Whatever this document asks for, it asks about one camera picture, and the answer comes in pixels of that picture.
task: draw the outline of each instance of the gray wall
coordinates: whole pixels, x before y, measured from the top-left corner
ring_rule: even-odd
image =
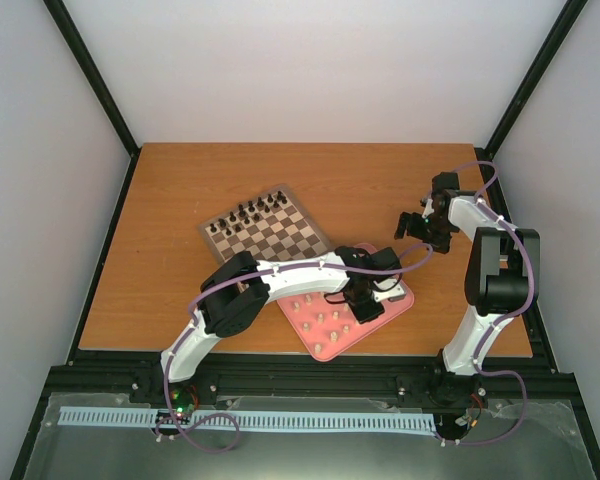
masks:
[[[600,443],[600,0],[589,2],[496,158],[542,239],[540,308]]]
[[[0,479],[65,362],[127,162],[42,1],[0,1]]]
[[[483,145],[564,0],[67,0],[139,142]]]

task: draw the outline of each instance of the gray floor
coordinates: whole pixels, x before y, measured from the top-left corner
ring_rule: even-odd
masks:
[[[317,410],[322,403],[314,401],[311,406]],[[531,405],[530,418],[520,430],[489,447],[441,448],[433,438],[401,434],[245,433],[235,450],[222,455],[200,453],[181,439],[156,443],[148,430],[55,426],[60,404],[84,405],[71,397],[56,398],[50,405],[28,479],[595,478],[575,419],[564,402]],[[262,409],[263,404],[256,401],[252,405],[251,409]],[[289,407],[276,399],[269,399],[268,405]],[[367,410],[378,408],[371,402],[357,405]],[[512,425],[516,405],[507,406],[506,401],[492,401],[491,405],[493,411],[483,414],[467,440],[491,438]],[[324,411],[333,411],[334,403],[324,406]],[[349,403],[345,410],[355,406],[355,402]],[[249,402],[241,402],[238,408],[249,410]],[[195,438],[221,446],[231,435],[201,431]]]

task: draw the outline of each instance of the wooden table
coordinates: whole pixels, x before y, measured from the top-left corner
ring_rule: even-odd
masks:
[[[400,252],[417,242],[393,240],[400,213],[421,210],[419,200],[434,175],[473,160],[471,145],[144,145],[80,348],[168,347],[189,320],[187,304],[218,268],[196,226],[272,185],[288,184],[334,245],[368,242]],[[460,179],[465,189],[482,184],[477,167]],[[470,246],[458,234],[449,254],[436,254],[406,274],[415,305],[348,353],[434,355],[444,347],[466,310]],[[216,350],[306,351],[275,303]],[[521,319],[491,353],[531,355]]]

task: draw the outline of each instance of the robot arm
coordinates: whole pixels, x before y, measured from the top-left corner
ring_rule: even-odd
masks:
[[[476,200],[473,192],[460,191],[457,173],[441,173],[434,177],[432,187],[429,198],[422,201],[421,215],[400,216],[395,237],[406,233],[429,242],[440,253],[449,251],[452,233],[462,231],[473,242],[464,285],[469,306],[456,335],[442,351],[447,372],[471,376],[476,366],[481,368],[497,335],[512,319],[494,322],[520,308],[528,295],[527,268],[504,225],[521,240],[536,277],[540,238],[535,230],[505,222],[484,199]],[[535,282],[534,301],[537,296]],[[483,338],[489,328],[493,333]]]
[[[319,266],[301,268],[307,263],[337,265],[342,270]],[[346,272],[345,267],[391,270],[400,268],[400,260],[391,248],[369,254],[365,250],[339,247],[318,258],[277,263],[256,261],[249,252],[236,254],[203,283],[202,291],[247,273],[274,273],[256,277],[245,284],[227,286],[200,302],[191,312],[192,319],[185,330],[162,353],[163,370],[168,359],[173,357],[169,382],[180,382],[193,376],[202,359],[222,338],[246,330],[267,303],[280,298],[311,292],[342,292],[356,320],[365,323],[384,313],[383,300],[395,301],[406,295],[402,286],[390,279],[391,275],[370,278]]]

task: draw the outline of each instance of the pink tray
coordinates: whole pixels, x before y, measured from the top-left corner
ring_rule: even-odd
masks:
[[[368,243],[360,243],[356,247],[369,253],[377,252]],[[406,297],[396,302],[382,302],[385,313],[362,325],[356,321],[348,305],[330,305],[320,293],[286,297],[278,300],[278,305],[309,354],[320,362],[327,362],[413,306],[413,292],[404,282],[401,285]]]

